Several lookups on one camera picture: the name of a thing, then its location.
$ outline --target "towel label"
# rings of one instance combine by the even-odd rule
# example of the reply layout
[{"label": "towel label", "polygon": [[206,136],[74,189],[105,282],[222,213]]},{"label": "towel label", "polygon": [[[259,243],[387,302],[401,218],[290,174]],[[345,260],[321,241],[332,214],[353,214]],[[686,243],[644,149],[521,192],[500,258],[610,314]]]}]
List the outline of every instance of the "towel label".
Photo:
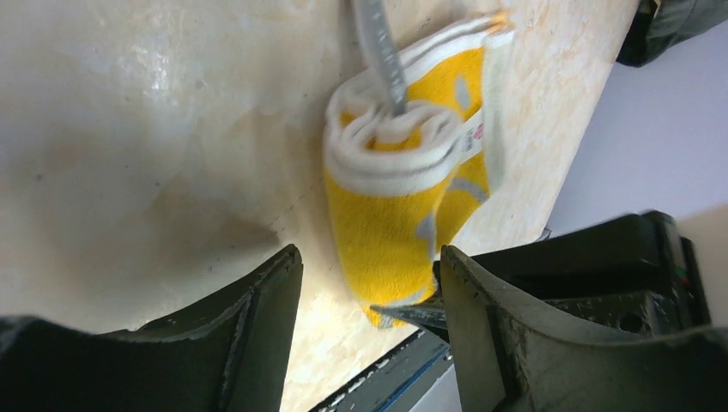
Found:
[{"label": "towel label", "polygon": [[481,110],[470,116],[469,119],[458,128],[458,135],[463,139],[463,156],[461,163],[469,161],[475,155],[482,152],[482,116]]}]

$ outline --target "yellow towel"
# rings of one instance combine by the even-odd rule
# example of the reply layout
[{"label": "yellow towel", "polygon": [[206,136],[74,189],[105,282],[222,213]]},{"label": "yellow towel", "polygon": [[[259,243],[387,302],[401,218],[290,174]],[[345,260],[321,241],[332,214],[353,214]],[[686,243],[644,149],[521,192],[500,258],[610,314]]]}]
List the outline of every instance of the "yellow towel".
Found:
[{"label": "yellow towel", "polygon": [[400,53],[407,112],[391,118],[365,71],[326,110],[325,183],[344,277],[370,305],[419,303],[432,262],[502,179],[501,86],[513,28],[503,12],[458,21]]}]

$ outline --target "wooden board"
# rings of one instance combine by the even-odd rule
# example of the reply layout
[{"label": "wooden board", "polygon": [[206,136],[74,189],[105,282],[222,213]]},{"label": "wooden board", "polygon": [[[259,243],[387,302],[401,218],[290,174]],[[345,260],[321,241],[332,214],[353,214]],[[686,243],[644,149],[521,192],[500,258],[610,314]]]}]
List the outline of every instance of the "wooden board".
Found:
[{"label": "wooden board", "polygon": [[[399,45],[512,8],[507,181],[455,243],[535,239],[637,0],[385,3]],[[0,4],[0,312],[136,328],[295,243],[305,279],[284,410],[408,335],[358,310],[326,216],[323,110],[362,69],[351,14],[338,0]]]}]

